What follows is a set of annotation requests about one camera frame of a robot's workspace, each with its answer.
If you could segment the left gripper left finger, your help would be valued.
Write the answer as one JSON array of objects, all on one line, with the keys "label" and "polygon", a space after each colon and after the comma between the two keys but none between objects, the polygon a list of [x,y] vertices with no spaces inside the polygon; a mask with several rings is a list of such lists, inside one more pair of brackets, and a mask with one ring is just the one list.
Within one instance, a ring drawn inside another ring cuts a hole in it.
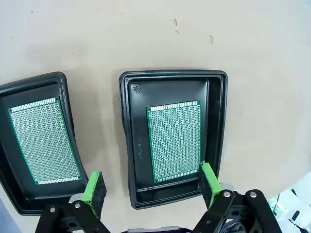
[{"label": "left gripper left finger", "polygon": [[107,233],[101,222],[106,186],[100,171],[93,171],[84,193],[78,193],[66,204],[48,205],[40,216],[37,233]]}]

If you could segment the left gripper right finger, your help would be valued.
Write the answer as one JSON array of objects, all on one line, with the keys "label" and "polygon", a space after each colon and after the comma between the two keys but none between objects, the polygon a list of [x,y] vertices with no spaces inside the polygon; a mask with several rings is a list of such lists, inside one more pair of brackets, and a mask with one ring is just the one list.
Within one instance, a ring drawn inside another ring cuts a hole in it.
[{"label": "left gripper right finger", "polygon": [[249,190],[241,195],[237,191],[223,189],[213,169],[205,162],[198,168],[198,187],[207,211],[193,229],[194,233],[220,233],[230,219],[246,233],[282,232],[260,190]]}]

